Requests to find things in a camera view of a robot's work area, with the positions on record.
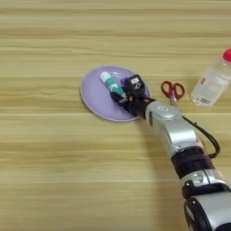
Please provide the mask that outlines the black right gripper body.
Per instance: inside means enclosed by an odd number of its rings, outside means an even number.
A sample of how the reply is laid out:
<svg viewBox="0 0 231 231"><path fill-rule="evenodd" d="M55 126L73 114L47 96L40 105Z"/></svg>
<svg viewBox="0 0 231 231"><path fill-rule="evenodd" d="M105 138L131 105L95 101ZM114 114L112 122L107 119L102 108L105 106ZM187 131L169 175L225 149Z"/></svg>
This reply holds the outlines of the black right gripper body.
<svg viewBox="0 0 231 231"><path fill-rule="evenodd" d="M146 95L129 95L120 100L121 106L131 115L145 118L147 107L154 101Z"/></svg>

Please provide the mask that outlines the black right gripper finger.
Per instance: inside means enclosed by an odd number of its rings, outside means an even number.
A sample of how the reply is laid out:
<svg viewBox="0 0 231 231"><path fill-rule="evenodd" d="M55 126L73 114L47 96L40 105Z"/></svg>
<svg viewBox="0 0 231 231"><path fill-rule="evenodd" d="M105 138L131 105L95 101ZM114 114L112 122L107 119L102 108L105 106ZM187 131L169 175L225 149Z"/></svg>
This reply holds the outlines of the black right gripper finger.
<svg viewBox="0 0 231 231"><path fill-rule="evenodd" d="M122 105L124 103L124 98L122 97L121 94L118 94L116 92L111 92L110 93L111 98L118 104Z"/></svg>

